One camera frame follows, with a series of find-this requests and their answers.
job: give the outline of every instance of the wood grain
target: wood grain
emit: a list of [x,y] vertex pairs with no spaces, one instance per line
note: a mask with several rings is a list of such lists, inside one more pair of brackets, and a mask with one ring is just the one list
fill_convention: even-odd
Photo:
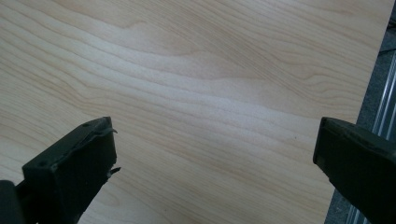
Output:
[[0,1],[0,178],[113,118],[80,223],[321,223],[319,119],[355,121],[391,0]]

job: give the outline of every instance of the wooden board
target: wooden board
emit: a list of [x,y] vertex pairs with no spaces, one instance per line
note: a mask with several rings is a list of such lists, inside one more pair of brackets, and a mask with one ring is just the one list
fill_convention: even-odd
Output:
[[319,120],[355,121],[391,0],[0,1],[0,178],[111,116],[80,223],[321,223]]

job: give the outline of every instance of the plywood panel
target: plywood panel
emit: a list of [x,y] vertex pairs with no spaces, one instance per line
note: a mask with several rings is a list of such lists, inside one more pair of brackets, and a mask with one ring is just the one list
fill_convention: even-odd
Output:
[[393,2],[0,4],[1,179],[111,116],[122,170],[80,223],[321,223],[319,120],[356,120]]

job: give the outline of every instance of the light wood surface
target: light wood surface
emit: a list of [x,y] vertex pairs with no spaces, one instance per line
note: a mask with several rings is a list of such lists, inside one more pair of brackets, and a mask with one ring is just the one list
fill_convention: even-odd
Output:
[[322,223],[319,120],[356,120],[392,5],[1,0],[0,179],[111,116],[80,223]]

